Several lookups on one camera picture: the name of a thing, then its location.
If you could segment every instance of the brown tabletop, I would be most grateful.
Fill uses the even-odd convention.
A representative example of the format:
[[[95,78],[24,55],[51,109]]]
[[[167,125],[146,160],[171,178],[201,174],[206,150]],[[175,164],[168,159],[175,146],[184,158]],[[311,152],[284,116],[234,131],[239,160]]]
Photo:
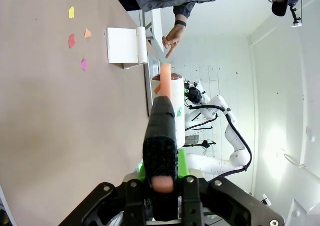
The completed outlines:
[[[144,70],[108,64],[107,27],[136,25],[117,0],[0,0],[0,185],[19,226],[58,225],[142,158]]]

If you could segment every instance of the yellow paper scrap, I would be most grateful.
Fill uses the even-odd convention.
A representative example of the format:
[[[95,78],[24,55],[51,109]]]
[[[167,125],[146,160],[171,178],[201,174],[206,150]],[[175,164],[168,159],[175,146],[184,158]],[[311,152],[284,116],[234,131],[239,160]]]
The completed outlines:
[[[87,28],[85,29],[84,32],[85,32],[85,33],[84,33],[84,37],[85,37],[85,38],[88,38],[88,37],[91,36],[91,31],[89,31]]]
[[[74,12],[75,12],[75,8],[73,6],[70,7],[70,9],[69,9],[69,18],[74,18],[75,17]]]

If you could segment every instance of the ceiling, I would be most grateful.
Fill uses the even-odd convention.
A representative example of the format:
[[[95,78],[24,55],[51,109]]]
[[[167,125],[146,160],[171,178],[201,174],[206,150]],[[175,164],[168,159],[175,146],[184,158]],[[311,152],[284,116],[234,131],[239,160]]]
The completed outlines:
[[[187,35],[249,35],[270,15],[267,0],[217,0],[196,4],[187,23]],[[162,32],[167,35],[175,21],[173,8],[161,9]]]

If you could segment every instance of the black wristband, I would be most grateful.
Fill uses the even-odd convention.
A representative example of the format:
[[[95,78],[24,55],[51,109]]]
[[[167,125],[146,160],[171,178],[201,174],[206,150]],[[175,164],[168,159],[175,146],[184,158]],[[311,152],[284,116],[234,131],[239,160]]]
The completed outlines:
[[[174,25],[177,25],[177,24],[184,25],[185,27],[187,27],[187,23],[185,23],[183,20],[176,20]]]

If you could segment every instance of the screw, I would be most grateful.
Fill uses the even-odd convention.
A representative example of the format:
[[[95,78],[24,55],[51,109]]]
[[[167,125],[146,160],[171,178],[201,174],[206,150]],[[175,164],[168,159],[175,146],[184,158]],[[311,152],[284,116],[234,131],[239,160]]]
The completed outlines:
[[[194,179],[193,179],[192,177],[188,177],[188,178],[186,179],[186,181],[187,181],[188,183],[192,183],[192,182],[194,181]]]
[[[221,185],[222,185],[222,182],[221,182],[220,180],[216,180],[216,181],[214,182],[214,185],[215,185],[215,186],[221,186]]]
[[[109,190],[110,190],[110,187],[109,187],[109,186],[104,186],[103,190],[104,190],[104,191],[109,191]]]
[[[270,221],[270,226],[278,226],[279,222],[277,220],[271,220]]]
[[[137,183],[136,182],[131,182],[131,187],[135,187],[135,186],[137,186]]]

